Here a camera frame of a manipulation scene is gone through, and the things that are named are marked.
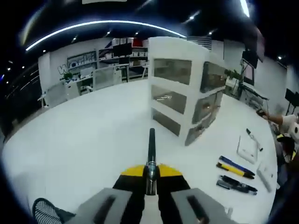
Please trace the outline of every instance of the yellow and black part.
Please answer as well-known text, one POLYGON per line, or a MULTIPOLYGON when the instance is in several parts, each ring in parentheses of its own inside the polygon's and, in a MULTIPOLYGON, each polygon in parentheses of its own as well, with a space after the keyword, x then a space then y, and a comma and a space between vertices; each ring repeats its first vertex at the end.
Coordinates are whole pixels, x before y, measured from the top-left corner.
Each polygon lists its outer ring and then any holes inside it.
MULTIPOLYGON (((181 223, 178 209, 171 197, 171 192, 190 189, 183 175, 164 164, 156 169, 158 206, 164 224, 181 223)), ((147 167, 139 165, 126 169, 113 186, 114 189, 131 191, 127 207, 122 216, 121 224, 138 224, 144 210, 146 194, 147 167)))

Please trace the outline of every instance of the white table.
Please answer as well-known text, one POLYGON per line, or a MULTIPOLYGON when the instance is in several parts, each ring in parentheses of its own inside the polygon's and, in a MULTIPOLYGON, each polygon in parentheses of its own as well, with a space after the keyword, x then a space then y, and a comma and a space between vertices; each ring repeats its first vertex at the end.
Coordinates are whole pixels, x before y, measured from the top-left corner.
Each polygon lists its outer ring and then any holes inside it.
MULTIPOLYGON (((227 79, 226 80, 226 83, 225 83, 226 86, 229 86, 232 88, 232 91, 233 91, 233 94, 236 94, 237 90, 238 90, 238 87, 239 87, 239 80, 237 80, 236 78, 233 78, 233 79, 227 79)), ((254 86, 246 83, 246 82, 243 82, 243 85, 247 86, 248 88, 252 89, 253 91, 255 91, 258 95, 262 96, 263 98, 268 98, 265 94, 263 94, 261 91, 257 90, 254 86)))
POLYGON ((157 162, 180 170, 191 188, 200 188, 225 207, 239 223, 264 223, 275 191, 268 193, 259 177, 254 180, 216 167, 220 155, 256 171, 237 156, 240 132, 248 128, 263 147, 258 160, 266 160, 274 173, 277 162, 268 123, 247 105, 223 96, 213 124, 188 147, 177 136, 150 120, 148 81, 115 85, 56 106, 21 128, 5 145, 2 160, 10 181, 31 208, 38 197, 75 212, 104 187, 112 187, 120 173, 145 164, 150 127, 156 129, 157 162), (258 189, 256 196, 216 186, 228 175, 258 189))

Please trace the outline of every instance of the ceiling light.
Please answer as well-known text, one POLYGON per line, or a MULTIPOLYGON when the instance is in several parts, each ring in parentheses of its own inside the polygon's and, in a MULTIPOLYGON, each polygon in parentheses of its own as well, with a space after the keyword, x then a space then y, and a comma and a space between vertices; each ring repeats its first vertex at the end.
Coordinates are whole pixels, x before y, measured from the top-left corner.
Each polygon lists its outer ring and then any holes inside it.
POLYGON ((86 26, 86 25, 91 25, 91 24, 98 24, 98 23, 130 23, 130 24, 142 25, 142 26, 147 26, 147 27, 153 27, 153 28, 161 29, 161 30, 167 31, 169 33, 178 35, 180 37, 186 37, 186 36, 184 36, 182 34, 174 32, 172 30, 169 30, 169 29, 166 29, 166 28, 163 28, 163 27, 159 27, 159 26, 156 26, 156 25, 151 25, 151 24, 148 24, 148 23, 143 23, 143 22, 123 21, 123 20, 92 21, 92 22, 80 23, 80 24, 73 25, 73 26, 70 26, 70 27, 65 27, 63 29, 55 31, 54 33, 46 35, 43 38, 41 38, 40 40, 38 40, 38 41, 34 42, 33 44, 31 44, 29 47, 27 47, 26 51, 30 50, 31 48, 33 48, 34 46, 38 45, 40 42, 48 39, 49 37, 52 37, 52 36, 54 36, 56 34, 59 34, 59 33, 63 32, 63 31, 66 31, 66 30, 69 30, 69 29, 73 29, 73 28, 76 28, 76 27, 81 27, 81 26, 86 26))
POLYGON ((243 12, 245 13, 245 15, 247 15, 249 17, 249 10, 248 10, 246 0, 240 0, 240 2, 241 2, 243 12))

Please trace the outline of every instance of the white box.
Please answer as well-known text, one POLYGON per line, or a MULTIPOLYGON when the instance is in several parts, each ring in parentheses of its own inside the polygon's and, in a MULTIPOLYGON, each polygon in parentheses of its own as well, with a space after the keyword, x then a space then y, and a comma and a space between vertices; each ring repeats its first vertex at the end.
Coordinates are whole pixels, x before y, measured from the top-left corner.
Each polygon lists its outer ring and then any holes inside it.
POLYGON ((116 46, 116 45, 119 45, 120 44, 120 39, 119 38, 114 38, 112 40, 112 46, 116 46))
POLYGON ((139 52, 133 52, 133 57, 138 57, 138 56, 139 56, 138 53, 139 53, 139 52))
POLYGON ((112 53, 107 53, 107 54, 105 54, 105 58, 106 58, 106 59, 110 59, 110 58, 112 58, 112 53))
POLYGON ((216 118, 226 64, 208 49, 180 38, 149 39, 151 116, 189 145, 216 118))
POLYGON ((134 38, 133 37, 128 37, 127 38, 127 43, 133 43, 134 38))
POLYGON ((67 100, 74 99, 80 96, 80 90, 78 88, 77 82, 69 82, 65 85, 65 92, 67 100))
POLYGON ((145 53, 145 52, 139 52, 139 57, 145 57, 145 56, 144 56, 144 53, 145 53))
POLYGON ((126 38, 121 38, 121 44, 125 44, 127 43, 127 39, 126 38))
POLYGON ((271 183, 273 183, 274 174, 272 173, 270 167, 266 163, 261 162, 256 173, 261 178, 268 192, 272 192, 271 183))

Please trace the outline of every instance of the blue pen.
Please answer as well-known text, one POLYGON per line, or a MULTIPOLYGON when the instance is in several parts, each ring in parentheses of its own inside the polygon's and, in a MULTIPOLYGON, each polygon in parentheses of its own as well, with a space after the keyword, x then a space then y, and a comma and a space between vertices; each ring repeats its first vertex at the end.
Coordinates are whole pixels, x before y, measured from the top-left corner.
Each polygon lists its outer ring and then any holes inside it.
POLYGON ((219 157, 219 160, 222 160, 223 162, 226 162, 227 164, 233 166, 233 167, 236 167, 238 168, 239 170, 245 172, 245 173, 248 173, 248 174, 251 174, 251 175, 255 175, 255 173, 251 172, 249 169, 246 169, 244 167, 241 167, 240 165, 238 164, 235 164, 234 162, 232 162, 231 160, 229 160, 228 158, 225 158, 224 156, 220 156, 219 157))

